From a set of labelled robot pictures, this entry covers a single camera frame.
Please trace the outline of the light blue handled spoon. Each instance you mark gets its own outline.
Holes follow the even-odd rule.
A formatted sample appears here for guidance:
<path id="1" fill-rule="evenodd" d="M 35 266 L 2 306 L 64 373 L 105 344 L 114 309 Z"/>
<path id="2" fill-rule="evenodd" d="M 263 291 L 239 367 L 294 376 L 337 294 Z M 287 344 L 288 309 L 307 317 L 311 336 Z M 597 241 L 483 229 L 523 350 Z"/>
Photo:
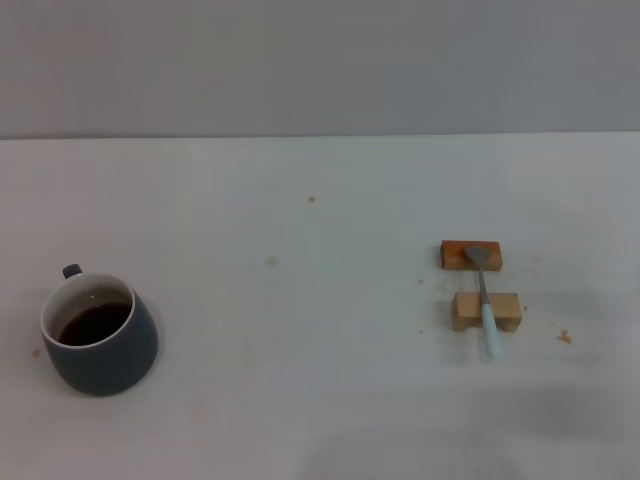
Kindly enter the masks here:
<path id="1" fill-rule="evenodd" d="M 495 359 L 501 354 L 501 342 L 484 278 L 484 270 L 489 261 L 489 251 L 480 245 L 470 245 L 464 249 L 464 253 L 477 267 L 486 353 L 489 358 Z"/>

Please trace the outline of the dark grey ceramic cup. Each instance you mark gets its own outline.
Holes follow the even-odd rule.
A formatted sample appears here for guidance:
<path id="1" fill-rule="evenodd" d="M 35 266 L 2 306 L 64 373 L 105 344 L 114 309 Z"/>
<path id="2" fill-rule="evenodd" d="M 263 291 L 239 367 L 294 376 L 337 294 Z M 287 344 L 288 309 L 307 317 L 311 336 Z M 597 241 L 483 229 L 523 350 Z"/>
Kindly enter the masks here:
<path id="1" fill-rule="evenodd" d="M 63 269 L 65 280 L 55 288 L 40 314 L 40 330 L 51 362 L 73 389 L 91 396 L 119 394 L 136 385 L 156 360 L 159 336 L 138 293 L 125 281 L 107 274 L 86 273 L 77 264 Z M 86 346 L 57 341 L 76 314 L 104 303 L 131 306 L 126 323 L 110 337 Z"/>

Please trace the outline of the flat reddish wooden block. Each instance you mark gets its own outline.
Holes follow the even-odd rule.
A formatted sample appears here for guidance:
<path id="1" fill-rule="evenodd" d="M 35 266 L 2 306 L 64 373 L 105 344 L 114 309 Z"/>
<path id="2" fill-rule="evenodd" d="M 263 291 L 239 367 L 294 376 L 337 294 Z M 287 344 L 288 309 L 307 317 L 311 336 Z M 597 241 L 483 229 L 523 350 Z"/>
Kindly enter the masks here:
<path id="1" fill-rule="evenodd" d="M 443 240 L 440 246 L 441 268 L 452 271 L 476 271 L 477 264 L 470 260 L 465 249 L 469 246 L 482 247 L 488 252 L 483 270 L 499 272 L 503 267 L 503 258 L 498 242 Z"/>

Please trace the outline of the notched light wooden block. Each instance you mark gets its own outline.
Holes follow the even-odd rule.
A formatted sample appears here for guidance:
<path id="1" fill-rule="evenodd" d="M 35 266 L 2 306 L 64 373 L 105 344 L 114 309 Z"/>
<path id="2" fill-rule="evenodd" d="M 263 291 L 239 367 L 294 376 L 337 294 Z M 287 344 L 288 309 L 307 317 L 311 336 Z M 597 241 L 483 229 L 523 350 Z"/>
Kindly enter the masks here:
<path id="1" fill-rule="evenodd" d="M 522 309 L 516 293 L 489 293 L 496 326 L 506 333 L 514 333 L 522 321 Z M 457 292 L 451 304 L 452 328 L 464 332 L 482 327 L 481 297 L 478 292 Z"/>

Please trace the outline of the dark coffee liquid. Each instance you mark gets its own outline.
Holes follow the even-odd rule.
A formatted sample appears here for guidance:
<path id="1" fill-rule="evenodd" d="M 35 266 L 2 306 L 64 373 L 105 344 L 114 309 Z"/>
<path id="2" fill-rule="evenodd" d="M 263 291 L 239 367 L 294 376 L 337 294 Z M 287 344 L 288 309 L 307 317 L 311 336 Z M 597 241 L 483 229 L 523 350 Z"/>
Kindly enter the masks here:
<path id="1" fill-rule="evenodd" d="M 69 346 L 98 343 L 116 333 L 127 321 L 131 306 L 104 303 L 73 316 L 62 328 L 57 341 Z"/>

